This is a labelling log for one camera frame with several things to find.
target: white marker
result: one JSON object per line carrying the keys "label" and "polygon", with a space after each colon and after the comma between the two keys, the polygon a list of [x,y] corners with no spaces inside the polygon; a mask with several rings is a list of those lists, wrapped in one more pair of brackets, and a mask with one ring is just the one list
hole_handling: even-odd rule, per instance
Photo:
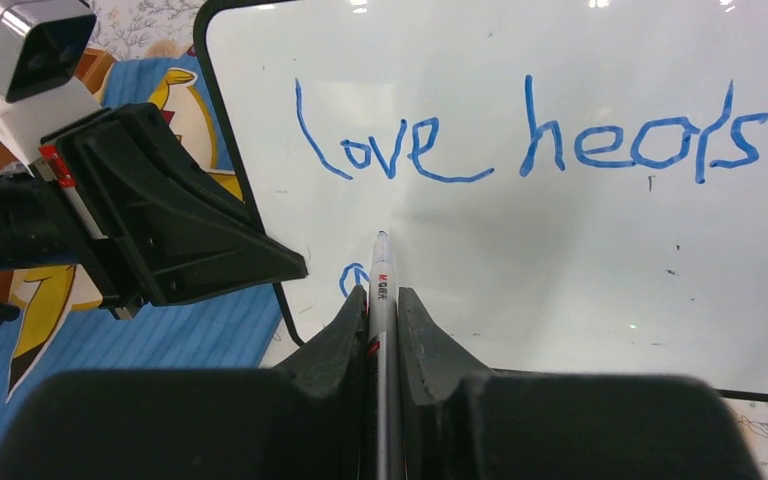
{"label": "white marker", "polygon": [[378,232],[369,270],[369,350],[364,414],[362,479],[405,478],[399,363],[396,348],[396,284],[390,238]]}

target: robotic arm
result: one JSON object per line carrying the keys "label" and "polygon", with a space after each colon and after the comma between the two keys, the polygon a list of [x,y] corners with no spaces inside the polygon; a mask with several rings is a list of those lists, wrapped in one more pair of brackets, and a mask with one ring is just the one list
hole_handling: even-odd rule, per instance
{"label": "robotic arm", "polygon": [[0,0],[0,142],[24,167],[0,174],[0,270],[80,263],[117,319],[304,277],[154,105],[102,108],[73,77],[95,21],[78,0]]}

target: yellow cartoon print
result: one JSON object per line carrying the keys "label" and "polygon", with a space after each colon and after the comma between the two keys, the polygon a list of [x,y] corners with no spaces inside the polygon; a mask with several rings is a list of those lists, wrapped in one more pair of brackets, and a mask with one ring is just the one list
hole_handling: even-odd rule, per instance
{"label": "yellow cartoon print", "polygon": [[[195,88],[198,76],[170,68],[149,96],[169,128],[193,159],[226,190],[242,199],[233,172],[217,170],[218,143],[207,104]],[[16,271],[11,303],[24,311],[16,348],[10,361],[8,396],[27,378],[51,344],[69,312],[101,304],[101,294],[80,265]]]}

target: floral wallpaper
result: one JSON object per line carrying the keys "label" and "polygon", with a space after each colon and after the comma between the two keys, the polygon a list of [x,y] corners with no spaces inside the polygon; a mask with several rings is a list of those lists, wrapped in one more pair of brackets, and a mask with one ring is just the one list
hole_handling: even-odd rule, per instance
{"label": "floral wallpaper", "polygon": [[[99,22],[91,46],[106,50],[118,60],[177,57],[193,43],[193,22],[202,3],[200,0],[93,0],[90,5]],[[275,334],[270,351],[281,350],[282,343],[292,343],[282,342],[282,332],[286,337],[283,324]],[[264,362],[270,363],[270,353],[267,352]],[[768,403],[735,400],[727,403],[768,478]]]}

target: whiteboard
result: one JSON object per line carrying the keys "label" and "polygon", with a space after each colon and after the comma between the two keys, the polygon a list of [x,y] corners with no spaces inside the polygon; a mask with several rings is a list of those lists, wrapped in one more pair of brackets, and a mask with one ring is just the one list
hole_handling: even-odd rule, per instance
{"label": "whiteboard", "polygon": [[768,393],[768,0],[210,8],[225,133],[307,259],[302,338],[384,229],[489,366]]}

